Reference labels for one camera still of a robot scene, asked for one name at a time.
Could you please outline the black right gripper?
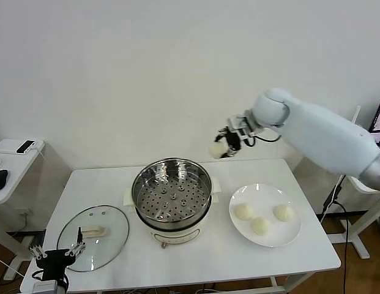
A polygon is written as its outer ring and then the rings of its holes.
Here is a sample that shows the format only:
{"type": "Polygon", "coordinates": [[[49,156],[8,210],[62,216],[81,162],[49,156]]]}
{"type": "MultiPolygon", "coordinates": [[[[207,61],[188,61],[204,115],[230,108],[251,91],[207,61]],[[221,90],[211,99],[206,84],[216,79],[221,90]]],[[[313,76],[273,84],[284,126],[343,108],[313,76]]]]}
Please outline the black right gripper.
{"type": "Polygon", "coordinates": [[[228,149],[220,151],[219,158],[224,159],[234,157],[237,152],[241,150],[241,139],[238,134],[235,132],[230,132],[228,128],[220,129],[215,137],[215,141],[218,142],[223,138],[226,139],[228,149]]]}

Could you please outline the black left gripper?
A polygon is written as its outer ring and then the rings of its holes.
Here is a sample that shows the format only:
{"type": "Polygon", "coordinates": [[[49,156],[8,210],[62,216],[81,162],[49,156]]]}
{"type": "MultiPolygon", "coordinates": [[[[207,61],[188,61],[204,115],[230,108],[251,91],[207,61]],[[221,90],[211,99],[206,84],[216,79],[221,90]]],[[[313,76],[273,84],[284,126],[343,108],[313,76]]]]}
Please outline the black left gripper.
{"type": "Polygon", "coordinates": [[[85,250],[86,243],[83,241],[81,227],[78,227],[76,244],[70,249],[58,249],[44,251],[41,245],[30,247],[31,255],[36,259],[37,267],[42,270],[43,281],[64,281],[65,269],[74,264],[78,257],[85,250]]]}

